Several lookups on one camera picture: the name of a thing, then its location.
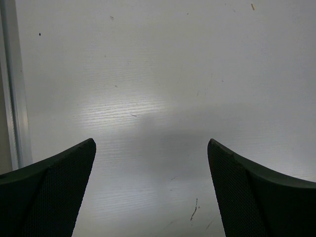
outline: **black textured pad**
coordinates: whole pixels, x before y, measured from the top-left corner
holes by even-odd
[[[246,169],[213,140],[207,152],[226,237],[268,236]]]
[[[0,176],[0,236],[71,237],[94,161],[92,139]]]

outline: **metal strip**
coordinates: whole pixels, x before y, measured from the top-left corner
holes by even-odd
[[[5,90],[12,168],[22,168],[32,161],[29,123],[15,1],[0,0],[1,72]]]

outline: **white surface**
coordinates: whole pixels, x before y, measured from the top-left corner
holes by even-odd
[[[223,237],[212,137],[316,181],[315,8],[17,0],[33,160],[97,143],[74,236]]]

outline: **wood grain texture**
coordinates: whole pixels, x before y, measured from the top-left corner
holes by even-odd
[[[316,181],[316,2],[16,2],[33,160],[97,143],[75,237],[223,237],[212,137]]]

